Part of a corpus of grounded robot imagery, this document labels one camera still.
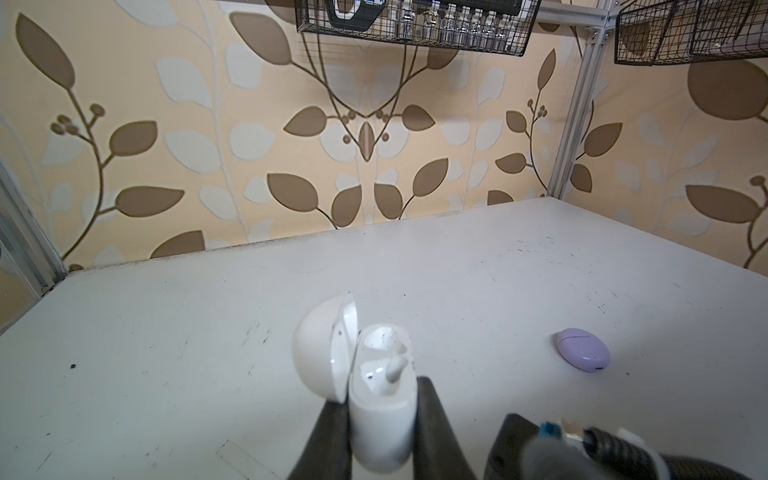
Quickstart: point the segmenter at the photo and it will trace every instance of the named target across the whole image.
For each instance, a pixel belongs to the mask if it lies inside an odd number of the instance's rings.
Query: white tabletop
[[[0,478],[285,478],[323,404],[293,328],[345,290],[478,476],[508,412],[768,470],[768,278],[545,198],[70,276],[0,336]],[[557,354],[572,326],[606,370]]]

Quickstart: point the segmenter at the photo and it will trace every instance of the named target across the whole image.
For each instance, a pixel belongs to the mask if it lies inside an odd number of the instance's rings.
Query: black corrugated tube
[[[597,463],[629,478],[656,478],[654,460],[648,452],[600,429],[584,430],[584,449]],[[662,455],[670,480],[749,480],[739,472],[698,458]]]

